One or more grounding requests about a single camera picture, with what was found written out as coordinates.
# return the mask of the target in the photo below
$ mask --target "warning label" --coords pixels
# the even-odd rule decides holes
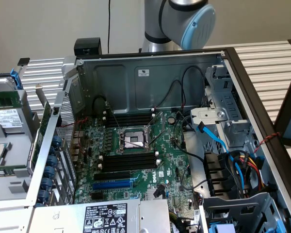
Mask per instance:
[[[126,232],[126,203],[86,207],[83,233]]]
[[[0,125],[2,128],[21,127],[22,125],[17,110],[0,110]]]

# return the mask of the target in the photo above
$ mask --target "black frame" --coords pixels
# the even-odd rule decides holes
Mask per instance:
[[[159,56],[172,55],[181,53],[197,53],[197,52],[213,52],[224,51],[225,57],[232,67],[234,75],[240,85],[240,88],[248,102],[249,108],[253,117],[260,129],[263,138],[275,133],[274,125],[269,118],[261,99],[258,96],[250,78],[243,67],[243,64],[234,48],[215,48],[205,50],[179,50],[179,51],[164,51],[164,52],[147,52],[147,53],[125,53],[125,54],[104,54],[92,56],[77,56],[77,59],[106,59],[106,58],[129,58],[129,57],[145,57],[145,56]],[[281,179],[287,189],[291,198],[291,158],[282,144],[279,137],[273,137],[265,142],[272,159],[278,169]]]
[[[286,96],[282,102],[278,116],[275,122],[275,130],[282,135],[282,141],[285,145],[291,146],[291,139],[284,138],[285,131],[289,125],[291,119],[291,83],[286,93]]]

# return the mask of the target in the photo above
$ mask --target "gray robot arm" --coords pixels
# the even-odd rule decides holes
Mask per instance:
[[[215,10],[207,0],[145,0],[142,52],[201,49],[213,31]]]

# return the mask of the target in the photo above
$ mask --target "metal grille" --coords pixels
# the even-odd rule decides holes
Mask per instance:
[[[73,127],[74,127],[74,116],[72,112],[72,107],[69,99],[69,95],[65,93],[63,98],[62,110],[60,112],[62,118],[62,126],[57,127],[57,133],[61,138],[66,139],[67,145],[70,148],[70,144],[73,137]]]

